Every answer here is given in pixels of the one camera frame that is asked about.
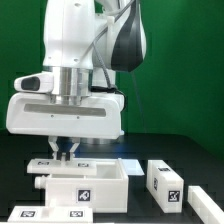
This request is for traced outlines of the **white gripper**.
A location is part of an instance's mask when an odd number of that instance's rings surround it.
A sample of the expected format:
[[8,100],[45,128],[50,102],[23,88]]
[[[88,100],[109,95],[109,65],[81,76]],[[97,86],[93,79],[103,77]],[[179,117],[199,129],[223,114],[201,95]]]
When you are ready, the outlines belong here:
[[123,108],[121,94],[93,93],[75,106],[53,104],[47,94],[17,93],[9,101],[6,128],[13,134],[49,136],[54,160],[62,158],[57,136],[74,137],[68,139],[66,152],[71,161],[79,138],[117,139],[122,134]]

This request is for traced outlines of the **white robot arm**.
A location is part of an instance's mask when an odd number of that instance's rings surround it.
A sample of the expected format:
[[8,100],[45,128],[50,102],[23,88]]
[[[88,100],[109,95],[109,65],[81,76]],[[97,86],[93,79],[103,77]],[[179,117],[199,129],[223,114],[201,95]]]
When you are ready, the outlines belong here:
[[114,73],[144,60],[140,0],[48,0],[44,46],[43,71],[14,81],[8,131],[46,136],[56,160],[71,160],[82,139],[119,138]]

